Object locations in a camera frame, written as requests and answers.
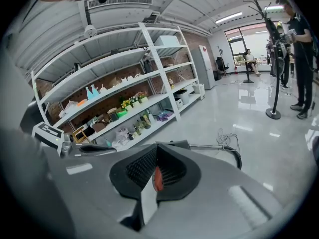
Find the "brick wall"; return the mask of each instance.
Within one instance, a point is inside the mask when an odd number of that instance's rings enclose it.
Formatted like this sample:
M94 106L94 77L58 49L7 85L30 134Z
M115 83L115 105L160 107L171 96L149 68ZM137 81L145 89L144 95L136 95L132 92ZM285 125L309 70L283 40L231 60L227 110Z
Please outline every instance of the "brick wall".
M214 59L211 47L209 45L208 39L205 37L193 34L193 33L185 32L185 31L183 31L183 34L184 34L184 37L187 41L187 44L188 44L190 50L197 48L199 45L206 46L208 54L209 54L209 58L211 60L213 70L216 70L215 59ZM161 61L162 61L163 66L168 65L168 64L175 65L175 64L189 62L189 58L187 55L187 49L186 48L181 49L176 54L175 61L174 61L173 57L163 58L163 59L161 59ZM152 62L151 65L152 65L153 70L157 70L157 67L156 67L154 62ZM130 75L134 76L135 74L141 73L141 72L142 72L142 69L141 69L140 65L136 65L136 66L128 67L128 68L123 69L121 71L118 71L116 73L110 74L108 76L105 76L105 77L97 80L93 84L96 87L98 87L98 89L100 89L102 87L102 84L104 87L106 87L108 89L109 88L108 83L114 77L121 78L122 76L125 76L125 77L128 77ZM185 67L179 68L178 70L168 72L166 75L168 78L171 78L174 83L177 83L180 81L180 77L179 77L180 75L183 76L187 80L194 78L194 74L193 74L193 71L191 69L191 66L185 66ZM161 77L157 76L157 77L152 78L152 82L153 82L153 85L154 85L156 92L159 93L161 91L161 88L163 85ZM42 81L42 80L36 80L36 83L37 83L37 89L40 91L40 93L43 97L44 97L46 92L48 92L52 89L52 85L49 82ZM85 118L91 119L95 115L100 115L100 114L106 113L109 109L111 109L113 107L119 107L120 106L120 102L119 102L120 96L124 96L124 97L128 98L128 97L133 96L138 91L147 91L149 95L152 93L148 83L142 82L142 83L137 84L135 86L132 86L126 90L123 90L119 93L116 93L115 95L107 98L106 100L96 104L94 107L88 109L87 111L83 112L78 117L73 119L72 123L74 124L75 127L78 127L81 125L81 121ZM69 98L64 100L62 102L62 106L65 107L69 103L69 100L79 102L79 101L86 99L86 98L87 98L86 97L86 90L84 87L83 89L77 91L76 93L71 95ZM61 108L60 108L58 103L53 103L49 106L48 113L51 116L52 123L56 123L57 121L59 121L60 118L58 115L60 112L61 112ZM72 129L68 123L65 123L60 128L62 130L64 130L64 132L71 132L72 131Z

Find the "potted plant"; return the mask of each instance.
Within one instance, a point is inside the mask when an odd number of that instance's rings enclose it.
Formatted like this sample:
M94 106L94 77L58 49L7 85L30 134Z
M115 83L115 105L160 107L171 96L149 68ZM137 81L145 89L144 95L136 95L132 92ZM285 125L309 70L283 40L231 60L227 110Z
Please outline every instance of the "potted plant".
M148 93L146 91L138 92L137 95L138 95L139 101L141 103L144 103L144 102L146 102L148 100Z
M132 109L130 100L124 100L121 105L122 105L122 108L126 109L127 111Z
M133 107L137 107L140 105L139 97L136 94L135 94L135 96L131 97L130 101L131 101L131 104L133 105Z

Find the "seated person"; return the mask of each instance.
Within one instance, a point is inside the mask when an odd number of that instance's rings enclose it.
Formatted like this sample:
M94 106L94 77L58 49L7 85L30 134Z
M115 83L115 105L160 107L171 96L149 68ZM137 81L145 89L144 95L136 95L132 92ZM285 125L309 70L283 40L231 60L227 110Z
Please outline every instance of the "seated person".
M254 56L251 55L250 49L246 50L246 60L255 60ZM256 62L249 62L248 67L253 69L257 76L260 76L260 72L258 71L258 66Z

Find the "person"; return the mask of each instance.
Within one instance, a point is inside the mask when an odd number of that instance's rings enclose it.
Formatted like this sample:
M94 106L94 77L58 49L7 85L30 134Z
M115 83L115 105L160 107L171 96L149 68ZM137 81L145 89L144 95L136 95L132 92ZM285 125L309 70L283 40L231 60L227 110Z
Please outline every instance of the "person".
M267 52L270 56L270 61L271 61L270 75L275 77L276 76L274 71L275 70L275 51L274 51L274 45L273 45L271 36L269 36L269 41L266 47L267 47Z
M254 56L251 55L250 49L246 50L246 60L255 60ZM257 76L260 76L260 72L258 71L258 66L256 62L248 62L248 67L253 69Z
M306 19L295 13L287 0L277 0L284 6L284 11L290 16L288 21L289 33L294 44L295 67L298 87L298 103L290 108L300 113L297 117L301 120L308 117L308 110L313 97L313 45L312 37Z
M277 31L279 34L285 33L283 27L280 24L277 25ZM287 55L284 58L284 71L282 75L280 76L281 86L283 89L289 88L287 86L287 83L289 80L289 66L290 66L290 44L287 45Z

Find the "refrigerator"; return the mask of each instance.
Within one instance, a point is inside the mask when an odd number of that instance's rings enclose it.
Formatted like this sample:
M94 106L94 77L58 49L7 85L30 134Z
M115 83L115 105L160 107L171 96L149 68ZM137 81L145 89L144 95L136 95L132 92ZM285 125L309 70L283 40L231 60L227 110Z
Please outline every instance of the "refrigerator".
M191 55L199 82L204 84L206 90L212 89L215 86L215 78L206 47L199 45L198 48L191 50Z

